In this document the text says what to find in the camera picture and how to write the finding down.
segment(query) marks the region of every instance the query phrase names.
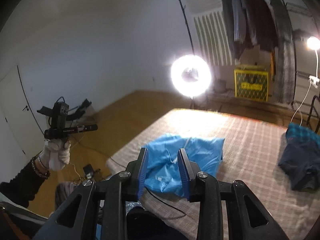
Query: beaded bracelet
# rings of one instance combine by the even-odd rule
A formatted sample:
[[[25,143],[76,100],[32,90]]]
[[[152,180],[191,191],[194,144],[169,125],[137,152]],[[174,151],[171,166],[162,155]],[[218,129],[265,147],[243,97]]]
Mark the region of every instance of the beaded bracelet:
[[[41,178],[43,178],[43,179],[48,179],[48,178],[50,177],[50,172],[47,171],[46,174],[42,174],[42,173],[38,170],[38,168],[36,167],[36,165],[35,165],[35,160],[36,160],[36,159],[37,159],[37,156],[35,156],[35,157],[33,157],[33,158],[31,159],[32,169],[34,170],[34,172],[35,172],[39,177],[41,177]]]

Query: blue plaid cloth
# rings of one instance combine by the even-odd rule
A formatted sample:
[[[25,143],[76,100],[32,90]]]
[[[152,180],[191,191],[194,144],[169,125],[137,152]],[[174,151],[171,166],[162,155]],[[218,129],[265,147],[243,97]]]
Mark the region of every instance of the blue plaid cloth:
[[[287,142],[293,138],[301,141],[301,142],[315,142],[318,147],[320,147],[320,136],[317,135],[315,132],[310,130],[309,128],[299,126],[295,123],[290,123],[288,129],[285,133],[285,138]]]

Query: handheld camera rig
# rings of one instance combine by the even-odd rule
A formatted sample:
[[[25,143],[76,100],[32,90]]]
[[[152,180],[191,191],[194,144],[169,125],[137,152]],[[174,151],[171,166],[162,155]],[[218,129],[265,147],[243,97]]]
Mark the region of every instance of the handheld camera rig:
[[[60,97],[57,102],[54,103],[52,109],[43,106],[37,111],[51,119],[50,128],[44,131],[44,137],[46,139],[68,138],[68,136],[73,133],[96,131],[98,129],[97,124],[66,127],[66,121],[72,121],[81,117],[85,113],[85,109],[91,105],[91,102],[86,99],[74,114],[68,115],[69,105],[65,103],[64,99],[63,102],[58,102],[61,98],[63,97]]]

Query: lamp cord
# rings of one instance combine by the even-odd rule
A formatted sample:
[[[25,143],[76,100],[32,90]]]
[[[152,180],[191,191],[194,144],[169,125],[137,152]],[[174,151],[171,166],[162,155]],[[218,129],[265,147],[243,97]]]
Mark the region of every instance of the lamp cord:
[[[316,57],[317,57],[316,77],[318,78],[318,65],[319,65],[318,51],[315,50],[315,53],[316,53]]]
[[[304,100],[306,100],[306,98],[307,98],[307,95],[308,95],[309,90],[310,90],[310,87],[311,87],[311,81],[309,81],[309,82],[310,82],[310,85],[309,85],[308,91],[307,91],[307,93],[306,93],[306,96],[304,97],[304,99],[303,99],[303,101],[302,101],[301,105],[300,105],[300,106],[298,107],[298,109],[294,112],[294,114],[293,114],[293,116],[292,116],[292,118],[291,118],[290,123],[292,122],[292,120],[293,120],[294,116],[296,115],[296,113],[299,111],[299,109],[300,109],[300,107],[302,106],[302,104],[303,104]],[[301,125],[302,125],[302,114],[300,113],[300,115],[301,115],[301,122],[300,122],[300,126],[301,126]]]

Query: ceiling light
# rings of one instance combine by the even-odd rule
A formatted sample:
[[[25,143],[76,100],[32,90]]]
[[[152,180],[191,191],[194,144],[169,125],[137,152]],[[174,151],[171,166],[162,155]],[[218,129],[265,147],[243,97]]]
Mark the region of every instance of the ceiling light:
[[[211,73],[208,64],[201,57],[185,55],[172,64],[171,78],[182,95],[193,98],[209,87]]]

